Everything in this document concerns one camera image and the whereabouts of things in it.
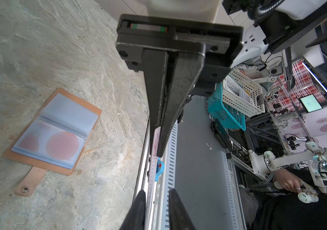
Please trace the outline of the aluminium front rail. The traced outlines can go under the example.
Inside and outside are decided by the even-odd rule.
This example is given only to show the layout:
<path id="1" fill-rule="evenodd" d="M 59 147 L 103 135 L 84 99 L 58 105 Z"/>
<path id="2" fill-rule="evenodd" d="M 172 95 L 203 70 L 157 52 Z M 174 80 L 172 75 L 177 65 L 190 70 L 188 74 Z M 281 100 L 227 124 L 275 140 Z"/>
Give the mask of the aluminium front rail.
<path id="1" fill-rule="evenodd" d="M 164 155 L 155 160 L 160 165 L 154 177 L 150 177 L 151 150 L 150 125 L 147 125 L 134 196 L 143 190 L 146 193 L 147 214 L 145 230 L 169 230 L 169 192 L 175 187 L 178 124 L 175 123 Z"/>

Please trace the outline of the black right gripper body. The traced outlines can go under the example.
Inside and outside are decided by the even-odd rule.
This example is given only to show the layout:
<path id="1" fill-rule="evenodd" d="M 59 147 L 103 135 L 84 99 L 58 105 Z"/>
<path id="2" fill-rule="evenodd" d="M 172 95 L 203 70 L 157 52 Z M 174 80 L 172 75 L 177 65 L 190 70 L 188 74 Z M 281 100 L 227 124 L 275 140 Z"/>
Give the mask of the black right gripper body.
<path id="1" fill-rule="evenodd" d="M 132 14 L 120 15 L 116 49 L 127 67 L 143 71 L 144 49 L 168 52 L 168 72 L 172 73 L 179 52 L 193 52 L 204 45 L 204 67 L 191 95 L 211 96 L 243 48 L 240 26 L 168 19 Z"/>

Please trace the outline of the white plastic basket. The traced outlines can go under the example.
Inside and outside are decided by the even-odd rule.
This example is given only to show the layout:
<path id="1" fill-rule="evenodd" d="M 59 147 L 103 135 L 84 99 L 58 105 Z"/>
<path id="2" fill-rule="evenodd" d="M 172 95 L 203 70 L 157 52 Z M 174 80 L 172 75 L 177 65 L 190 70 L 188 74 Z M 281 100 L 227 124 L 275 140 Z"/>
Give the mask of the white plastic basket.
<path id="1" fill-rule="evenodd" d="M 247 117 L 266 111 L 261 85 L 238 70 L 232 70 L 225 77 L 222 83 L 222 101 Z"/>

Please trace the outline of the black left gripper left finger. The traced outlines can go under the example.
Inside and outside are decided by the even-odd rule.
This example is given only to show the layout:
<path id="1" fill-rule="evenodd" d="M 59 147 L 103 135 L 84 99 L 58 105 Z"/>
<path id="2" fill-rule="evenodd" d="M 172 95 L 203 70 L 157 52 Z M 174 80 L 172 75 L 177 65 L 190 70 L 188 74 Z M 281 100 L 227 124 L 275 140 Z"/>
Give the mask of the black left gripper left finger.
<path id="1" fill-rule="evenodd" d="M 140 190 L 130 207 L 120 230 L 144 230 L 146 216 L 146 193 Z"/>

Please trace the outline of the operator hand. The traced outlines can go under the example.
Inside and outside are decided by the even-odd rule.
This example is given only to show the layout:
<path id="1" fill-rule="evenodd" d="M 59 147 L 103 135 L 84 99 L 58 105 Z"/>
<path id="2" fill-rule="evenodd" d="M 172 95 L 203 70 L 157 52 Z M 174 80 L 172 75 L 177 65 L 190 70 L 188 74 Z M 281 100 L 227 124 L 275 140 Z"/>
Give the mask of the operator hand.
<path id="1" fill-rule="evenodd" d="M 278 182 L 283 189 L 300 193 L 302 192 L 300 182 L 302 181 L 293 173 L 289 172 L 287 169 L 279 169 L 275 172 L 275 176 L 273 179 L 274 182 Z"/>

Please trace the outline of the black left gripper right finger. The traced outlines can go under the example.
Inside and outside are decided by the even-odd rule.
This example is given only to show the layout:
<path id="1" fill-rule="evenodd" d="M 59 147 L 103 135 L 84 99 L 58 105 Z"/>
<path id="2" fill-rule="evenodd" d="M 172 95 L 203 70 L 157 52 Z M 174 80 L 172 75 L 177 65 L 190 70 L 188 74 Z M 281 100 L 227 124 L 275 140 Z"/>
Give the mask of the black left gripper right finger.
<path id="1" fill-rule="evenodd" d="M 175 189 L 169 191 L 168 205 L 170 230 L 196 229 Z"/>

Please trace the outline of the white card with red circles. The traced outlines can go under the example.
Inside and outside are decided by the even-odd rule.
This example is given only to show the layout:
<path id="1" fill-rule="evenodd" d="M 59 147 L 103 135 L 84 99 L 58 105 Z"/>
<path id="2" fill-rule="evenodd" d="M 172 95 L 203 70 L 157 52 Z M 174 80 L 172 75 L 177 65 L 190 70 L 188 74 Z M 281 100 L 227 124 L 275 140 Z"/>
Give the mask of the white card with red circles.
<path id="1" fill-rule="evenodd" d="M 154 183 L 155 183 L 155 175 L 156 175 L 156 167 L 157 167 L 157 151 L 160 139 L 161 127 L 157 127 L 154 131 L 153 139 L 152 139 L 152 150 L 151 150 L 151 162 L 149 168 L 149 178 L 148 178 L 148 191 L 147 191 L 147 202 L 146 202 L 146 215 L 145 215 L 145 225 L 144 230 L 148 230 L 150 226 L 150 215 L 153 204 L 154 197 Z"/>

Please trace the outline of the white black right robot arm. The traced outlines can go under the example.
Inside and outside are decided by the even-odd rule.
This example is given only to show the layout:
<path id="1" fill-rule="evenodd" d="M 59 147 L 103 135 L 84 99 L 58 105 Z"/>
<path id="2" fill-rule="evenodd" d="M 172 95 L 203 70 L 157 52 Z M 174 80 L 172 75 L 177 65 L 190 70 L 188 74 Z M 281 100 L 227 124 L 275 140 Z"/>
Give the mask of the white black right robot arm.
<path id="1" fill-rule="evenodd" d="M 146 16 L 120 16 L 116 49 L 144 74 L 154 157 L 164 155 L 190 96 L 212 95 L 232 67 L 289 48 L 327 18 L 327 1 L 146 1 L 146 8 Z"/>

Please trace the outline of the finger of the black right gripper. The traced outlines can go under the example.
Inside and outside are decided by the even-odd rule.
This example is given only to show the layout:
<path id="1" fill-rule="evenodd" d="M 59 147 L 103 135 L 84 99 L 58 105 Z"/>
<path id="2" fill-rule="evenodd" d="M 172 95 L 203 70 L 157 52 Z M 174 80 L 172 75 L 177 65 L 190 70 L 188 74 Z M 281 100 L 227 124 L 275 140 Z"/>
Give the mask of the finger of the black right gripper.
<path id="1" fill-rule="evenodd" d="M 150 148 L 154 131 L 162 125 L 169 55 L 166 51 L 144 49 L 142 65 L 150 111 Z"/>
<path id="2" fill-rule="evenodd" d="M 164 155 L 164 149 L 173 125 L 183 109 L 187 97 L 198 81 L 204 61 L 205 56 L 200 54 L 179 53 L 177 56 L 161 123 L 157 150 L 158 157 Z"/>

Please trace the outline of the blue clip on rail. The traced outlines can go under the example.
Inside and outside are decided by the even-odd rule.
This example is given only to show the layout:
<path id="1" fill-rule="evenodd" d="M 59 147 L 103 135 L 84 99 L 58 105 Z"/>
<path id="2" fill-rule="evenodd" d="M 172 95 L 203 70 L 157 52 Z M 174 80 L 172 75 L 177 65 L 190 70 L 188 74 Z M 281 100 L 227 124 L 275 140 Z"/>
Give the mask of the blue clip on rail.
<path id="1" fill-rule="evenodd" d="M 158 182 L 159 181 L 159 177 L 161 176 L 161 174 L 164 172 L 165 169 L 165 164 L 162 161 L 161 158 L 158 158 L 157 161 L 157 167 L 156 167 L 156 175 L 155 175 L 155 181 Z"/>

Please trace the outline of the white ventilation grille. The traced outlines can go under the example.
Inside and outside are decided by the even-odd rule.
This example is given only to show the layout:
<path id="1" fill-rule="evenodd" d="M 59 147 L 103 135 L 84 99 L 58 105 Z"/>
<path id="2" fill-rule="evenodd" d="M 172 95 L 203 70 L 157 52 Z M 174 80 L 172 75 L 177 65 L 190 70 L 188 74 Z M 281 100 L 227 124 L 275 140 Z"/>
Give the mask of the white ventilation grille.
<path id="1" fill-rule="evenodd" d="M 160 230 L 169 230 L 169 191 L 175 187 L 176 149 L 178 124 L 174 124 L 168 143 L 166 145 L 164 164 L 165 171 L 162 176 L 162 206 L 160 214 Z"/>

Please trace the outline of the teal plastic basket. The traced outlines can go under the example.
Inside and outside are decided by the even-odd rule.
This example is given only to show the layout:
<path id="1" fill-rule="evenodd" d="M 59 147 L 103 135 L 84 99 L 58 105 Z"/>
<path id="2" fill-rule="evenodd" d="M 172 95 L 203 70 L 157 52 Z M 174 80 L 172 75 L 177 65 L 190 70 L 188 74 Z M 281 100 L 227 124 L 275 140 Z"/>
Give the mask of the teal plastic basket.
<path id="1" fill-rule="evenodd" d="M 215 92 L 207 100 L 209 114 L 218 119 L 224 128 L 246 130 L 245 115 L 223 103 L 223 86 L 217 83 Z"/>

